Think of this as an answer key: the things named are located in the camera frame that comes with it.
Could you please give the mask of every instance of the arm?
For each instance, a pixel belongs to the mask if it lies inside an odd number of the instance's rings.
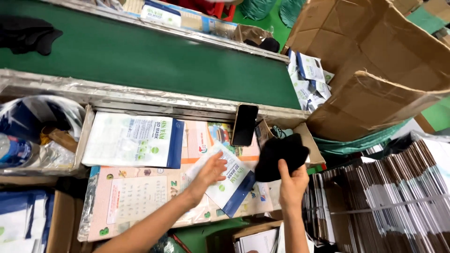
[[[286,253],[309,253],[302,220],[302,198],[309,176],[303,165],[289,175],[286,162],[278,161],[281,174],[280,205],[284,222],[284,244]]]
[[[109,240],[95,253],[140,253],[148,252],[158,239],[187,211],[202,200],[209,185],[225,180],[226,160],[219,159],[222,152],[213,155],[200,170],[194,181],[180,195],[158,208],[124,233]]]

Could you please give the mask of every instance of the face mask package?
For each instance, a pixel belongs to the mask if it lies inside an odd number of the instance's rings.
[[[288,73],[301,109],[315,111],[331,97],[334,74],[323,70],[320,59],[289,50]]]

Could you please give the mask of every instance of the hand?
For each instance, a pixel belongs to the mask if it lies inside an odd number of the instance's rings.
[[[280,205],[283,211],[302,211],[302,199],[308,186],[309,176],[306,172],[306,165],[289,175],[288,165],[284,159],[278,161],[278,170],[281,175]]]
[[[192,208],[196,207],[203,198],[208,186],[226,179],[221,174],[226,171],[226,160],[219,159],[223,152],[211,156],[203,168],[198,172],[192,183],[186,188],[185,192],[192,201]]]

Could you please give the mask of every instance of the phone screen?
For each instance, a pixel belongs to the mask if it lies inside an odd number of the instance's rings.
[[[257,116],[257,106],[249,104],[241,104],[239,106],[236,122],[234,123],[233,146],[250,146],[252,144]]]

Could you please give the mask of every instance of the green conveyor belt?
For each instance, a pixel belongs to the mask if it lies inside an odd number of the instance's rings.
[[[49,56],[0,49],[0,68],[299,109],[286,64],[37,0],[0,0],[0,14],[64,32]]]

